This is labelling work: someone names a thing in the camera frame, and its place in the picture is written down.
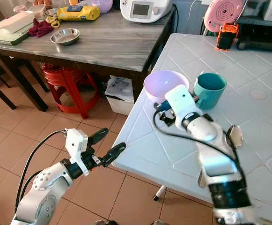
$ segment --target orange device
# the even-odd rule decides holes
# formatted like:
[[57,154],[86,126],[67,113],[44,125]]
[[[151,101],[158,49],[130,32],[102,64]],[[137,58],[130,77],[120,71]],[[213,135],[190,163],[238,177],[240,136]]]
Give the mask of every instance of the orange device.
[[220,29],[216,49],[229,51],[230,47],[235,42],[239,32],[239,25],[236,23],[224,23]]

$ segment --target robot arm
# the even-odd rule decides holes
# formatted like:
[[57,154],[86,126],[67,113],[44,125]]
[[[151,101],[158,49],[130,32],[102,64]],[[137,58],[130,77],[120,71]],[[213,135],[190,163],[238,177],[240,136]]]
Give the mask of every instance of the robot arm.
[[97,157],[91,145],[107,132],[105,128],[87,137],[81,130],[67,130],[66,148],[71,158],[63,159],[36,176],[31,190],[21,199],[11,225],[48,225],[58,201],[74,179],[82,174],[87,176],[96,166],[107,167],[125,149],[125,143],[120,143],[104,157]]
[[202,116],[185,86],[178,85],[166,93],[165,98],[166,102],[156,106],[157,112],[163,116],[171,109],[175,125],[200,141],[196,142],[199,160],[218,224],[259,225],[246,192],[244,173],[222,127]]

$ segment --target tiled floor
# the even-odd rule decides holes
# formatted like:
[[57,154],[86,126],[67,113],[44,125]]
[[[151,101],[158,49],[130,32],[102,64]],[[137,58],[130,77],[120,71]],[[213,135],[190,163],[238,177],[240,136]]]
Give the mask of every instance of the tiled floor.
[[[48,104],[47,112],[38,111],[12,81],[3,91],[18,107],[10,110],[0,100],[0,225],[8,225],[13,217],[15,195],[25,162],[34,147],[50,132],[78,128],[90,135],[100,128],[110,132],[94,146],[102,156],[114,143],[126,116],[112,112],[102,99],[82,120],[78,115],[59,112],[50,93],[29,78]],[[57,135],[35,154],[26,178],[37,170],[68,158],[65,139]],[[158,184],[133,173],[110,166],[97,168],[88,177],[80,177],[58,204],[51,225],[88,225],[94,221],[116,220],[119,225],[150,225],[161,219],[170,225],[211,225],[212,208],[193,197],[167,190],[158,202],[152,196]]]

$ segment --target red cloth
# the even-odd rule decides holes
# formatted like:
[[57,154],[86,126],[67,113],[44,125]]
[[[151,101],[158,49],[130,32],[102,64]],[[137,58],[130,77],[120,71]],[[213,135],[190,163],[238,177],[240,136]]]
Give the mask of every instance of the red cloth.
[[43,35],[53,30],[53,27],[47,21],[38,22],[38,20],[34,18],[33,23],[34,23],[34,26],[29,29],[29,34],[31,36],[42,37]]

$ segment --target pink appliance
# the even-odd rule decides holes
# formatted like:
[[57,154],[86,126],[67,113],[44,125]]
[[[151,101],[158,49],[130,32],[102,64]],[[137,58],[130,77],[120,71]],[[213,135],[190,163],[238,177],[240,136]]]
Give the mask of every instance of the pink appliance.
[[224,23],[237,20],[242,8],[241,0],[213,0],[204,17],[206,28],[211,32],[219,32]]

